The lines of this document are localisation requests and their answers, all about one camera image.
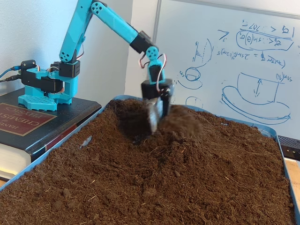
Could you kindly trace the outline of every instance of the blue tray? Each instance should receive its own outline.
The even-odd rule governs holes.
[[[129,98],[133,98],[136,100],[142,100],[141,98],[138,97],[133,97],[133,96],[129,96],[129,95],[120,95],[114,98],[114,100],[125,100],[125,99],[129,99]],[[198,107],[195,106],[190,106],[190,105],[184,105],[187,108],[193,109],[195,111],[201,111],[201,112],[208,112],[206,110],[200,109]],[[103,112],[103,110],[106,108],[106,106],[104,106],[101,110],[99,110],[98,114],[100,114],[101,112]],[[72,133],[70,133],[68,136],[66,136],[63,140],[61,140],[59,143],[57,143],[55,146],[53,146],[50,150],[48,150],[46,153],[44,153],[43,155],[41,155],[37,160],[35,160],[34,162],[32,162],[29,166],[27,166],[25,169],[23,169],[20,173],[18,173],[16,176],[14,176],[11,180],[9,180],[5,185],[3,185],[2,187],[0,187],[0,191],[3,190],[5,187],[7,187],[8,185],[10,185],[12,182],[14,182],[15,180],[19,179],[21,176],[23,176],[26,172],[32,170],[36,165],[40,164],[41,162],[43,162],[47,156],[49,155],[50,151],[52,151],[55,148],[58,148],[59,146],[61,146],[71,135],[78,133],[82,127],[84,127],[85,125],[87,125],[91,120],[95,119],[97,116],[97,114],[95,114],[94,116],[92,116],[89,120],[85,121],[81,126],[79,126],[77,129],[75,129]],[[255,124],[255,123],[250,123],[250,122],[246,122],[246,121],[242,121],[242,120],[236,120],[236,119],[232,119],[232,118],[228,118],[228,117],[223,117],[220,115],[216,115],[218,117],[224,118],[226,120],[232,120],[238,123],[243,123],[243,124],[247,124],[250,127],[257,127],[258,130],[262,133],[262,135],[266,136],[266,137],[272,137],[276,140],[276,142],[279,145],[280,151],[281,151],[281,155],[282,158],[284,158],[281,146],[280,146],[280,142],[279,142],[279,138],[278,135],[276,133],[276,131],[270,127],[264,126],[264,125],[260,125],[260,124]],[[291,180],[291,177],[288,173],[285,161],[284,162],[284,168],[285,168],[285,176],[289,179],[289,181]],[[299,212],[299,206],[297,205],[296,202],[296,198],[295,198],[295,193],[294,193],[294,189],[292,187],[291,184],[291,196],[292,196],[292,200],[293,200],[293,204],[294,204],[294,208],[295,208],[295,216],[296,216],[296,222],[298,225],[300,225],[300,212]]]

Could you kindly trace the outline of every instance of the white wall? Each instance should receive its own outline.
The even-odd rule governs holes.
[[[132,0],[105,0],[127,22]],[[59,52],[77,0],[0,1],[0,73],[35,59],[47,69],[59,61]],[[86,32],[85,54],[76,97],[105,104],[124,94],[128,44],[94,17]],[[3,78],[15,74],[7,73]],[[0,84],[0,95],[23,87],[20,80]]]
[[[143,30],[151,39],[153,39],[157,3],[157,0],[133,0],[131,25],[139,32]],[[129,49],[125,83],[127,95],[142,96],[141,83],[148,79],[146,69],[141,69],[138,64],[142,55],[132,48]]]
[[[247,8],[279,11],[300,15],[299,0],[206,0],[212,3],[227,4]],[[133,0],[131,25],[139,31],[144,30],[153,38],[155,17],[158,0]],[[138,66],[140,55],[129,49],[128,65],[126,73],[125,94],[141,97],[140,84],[146,79],[146,69]]]

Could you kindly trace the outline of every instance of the black cable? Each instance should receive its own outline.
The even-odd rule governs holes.
[[[17,74],[17,75],[13,75],[13,76],[10,76],[4,80],[0,80],[0,83],[1,82],[5,82],[5,81],[15,81],[17,79],[20,79],[21,78],[21,74]]]

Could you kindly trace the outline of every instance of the soil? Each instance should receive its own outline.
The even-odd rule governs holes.
[[[144,120],[141,102],[111,101],[0,192],[0,224],[295,224],[273,139],[179,105],[154,135]]]

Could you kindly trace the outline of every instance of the small rock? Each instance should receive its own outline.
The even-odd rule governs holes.
[[[62,194],[64,195],[65,198],[69,198],[71,196],[71,193],[68,189],[64,189]]]
[[[177,177],[177,178],[179,178],[180,177],[180,173],[178,172],[178,171],[174,171],[174,174],[175,174],[175,176]]]

